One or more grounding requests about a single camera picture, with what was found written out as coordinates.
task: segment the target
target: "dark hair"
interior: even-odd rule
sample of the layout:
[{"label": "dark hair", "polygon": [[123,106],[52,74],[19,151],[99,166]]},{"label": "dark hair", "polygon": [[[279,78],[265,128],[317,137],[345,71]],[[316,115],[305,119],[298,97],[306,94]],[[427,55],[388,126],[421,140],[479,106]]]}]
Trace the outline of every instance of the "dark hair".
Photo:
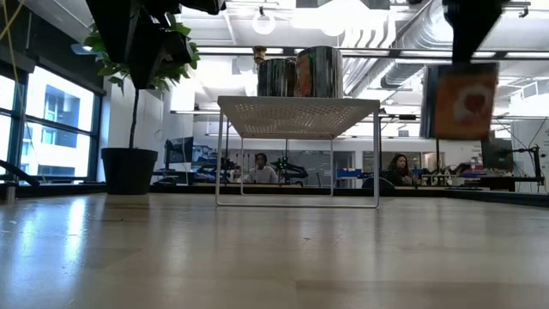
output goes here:
[{"label": "dark hair", "polygon": [[398,168],[396,167],[396,162],[401,158],[401,157],[404,157],[404,159],[406,160],[406,165],[404,166],[404,168],[402,169],[404,174],[405,175],[409,175],[410,174],[410,170],[408,169],[408,158],[404,155],[404,154],[395,154],[393,155],[393,159],[391,160],[390,164],[389,164],[389,170],[391,171],[396,171]]},{"label": "dark hair", "polygon": [[262,156],[263,157],[263,160],[265,161],[265,164],[267,164],[267,155],[264,154],[264,153],[259,153],[259,154],[256,154],[256,160],[257,160],[257,157],[258,156]]}]

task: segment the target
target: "orange label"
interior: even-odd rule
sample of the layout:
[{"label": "orange label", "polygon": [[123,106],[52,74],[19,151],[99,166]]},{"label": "orange label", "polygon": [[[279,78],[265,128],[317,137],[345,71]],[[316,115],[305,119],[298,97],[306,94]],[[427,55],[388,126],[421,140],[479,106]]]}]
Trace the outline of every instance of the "orange label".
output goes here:
[{"label": "orange label", "polygon": [[298,58],[296,69],[298,72],[298,89],[296,91],[296,96],[310,97],[311,96],[311,61],[309,60],[309,54],[305,54]]},{"label": "orange label", "polygon": [[437,87],[435,136],[448,139],[486,137],[497,83],[495,74],[442,76]]}]

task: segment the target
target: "ceiling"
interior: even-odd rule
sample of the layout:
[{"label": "ceiling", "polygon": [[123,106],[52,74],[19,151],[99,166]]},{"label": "ceiling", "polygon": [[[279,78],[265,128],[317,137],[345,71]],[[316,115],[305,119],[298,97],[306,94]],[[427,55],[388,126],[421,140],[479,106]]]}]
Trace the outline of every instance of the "ceiling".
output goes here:
[{"label": "ceiling", "polygon": [[[358,0],[337,0],[341,3],[351,3]],[[254,17],[261,3],[265,13],[274,17],[274,30],[269,34],[259,34],[254,30]],[[26,5],[37,15],[66,32],[72,38],[83,41],[88,33],[88,26],[93,22],[85,0],[27,0]],[[199,45],[267,45],[267,46],[310,46],[348,44],[346,34],[328,36],[319,27],[295,27],[295,22],[302,14],[309,14],[310,9],[296,9],[296,0],[236,0],[227,1],[228,9],[220,15],[212,16],[193,9],[184,9],[179,17],[185,26],[192,29],[190,37]],[[419,9],[419,6],[394,5],[391,7],[390,18],[398,31],[407,23]],[[332,21],[331,27],[337,27],[338,22],[344,22],[341,16],[352,15],[352,9],[325,12],[329,16],[339,16],[339,21]],[[549,35],[541,29],[549,26],[549,13],[542,9],[532,9],[526,18],[518,18],[519,10],[510,10],[501,18],[486,39],[483,47],[486,49],[549,49]],[[266,18],[258,21],[259,26],[266,27]],[[306,21],[306,24],[318,23],[318,18]],[[320,25],[330,23],[329,18],[320,18]],[[378,31],[378,24],[371,22],[371,28]],[[451,32],[445,33],[451,41]],[[351,42],[355,47],[359,42]],[[253,68],[251,57],[217,57],[204,58],[196,71],[196,103],[212,106],[219,95],[246,95],[255,87],[254,76],[246,76],[243,71]],[[532,77],[549,77],[549,64],[546,62],[502,62],[501,76],[511,79],[507,83],[520,82]],[[367,70],[360,71],[362,76]],[[418,81],[415,86],[403,86],[393,93],[393,106],[419,106],[422,100],[421,86]],[[509,101],[506,95],[520,89],[520,86],[501,88],[498,104],[505,106]]]}]

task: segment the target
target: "desk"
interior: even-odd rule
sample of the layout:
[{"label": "desk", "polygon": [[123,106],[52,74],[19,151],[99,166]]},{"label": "desk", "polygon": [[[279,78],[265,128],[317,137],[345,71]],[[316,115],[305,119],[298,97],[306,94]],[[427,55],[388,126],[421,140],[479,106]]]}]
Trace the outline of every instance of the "desk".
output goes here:
[{"label": "desk", "polygon": [[488,187],[490,190],[507,190],[509,192],[515,192],[515,183],[517,182],[537,183],[539,181],[539,179],[535,177],[479,176],[462,178],[477,180],[480,187]]},{"label": "desk", "polygon": [[338,188],[341,188],[341,181],[342,180],[351,180],[351,182],[349,183],[349,186],[347,187],[347,189],[353,189],[354,188],[353,181],[358,180],[358,178],[357,177],[338,177],[335,180],[335,186],[338,187]]},{"label": "desk", "polygon": [[[181,172],[181,171],[168,171],[167,173],[165,171],[156,171],[156,172],[153,172],[153,176],[174,178],[175,183],[178,184],[178,185],[193,185],[193,182],[194,182],[194,179],[195,179],[195,173],[194,172]],[[161,179],[153,178],[154,182],[157,182],[157,180],[161,180]]]},{"label": "desk", "polygon": [[423,186],[396,186],[395,189],[397,190],[432,190],[432,191],[440,191],[440,190],[464,190],[464,191],[489,191],[490,188],[481,188],[481,187],[471,187],[471,188],[467,188],[467,187],[463,187],[463,188],[459,188],[459,187],[454,187],[454,186],[435,186],[435,185],[423,185]]}]

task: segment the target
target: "shelf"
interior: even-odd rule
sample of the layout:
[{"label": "shelf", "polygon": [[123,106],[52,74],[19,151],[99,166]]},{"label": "shelf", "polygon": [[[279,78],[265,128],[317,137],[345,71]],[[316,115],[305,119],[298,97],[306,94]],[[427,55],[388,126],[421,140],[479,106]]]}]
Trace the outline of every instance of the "shelf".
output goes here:
[{"label": "shelf", "polygon": [[379,109],[379,100],[220,96],[241,137],[332,140]]}]

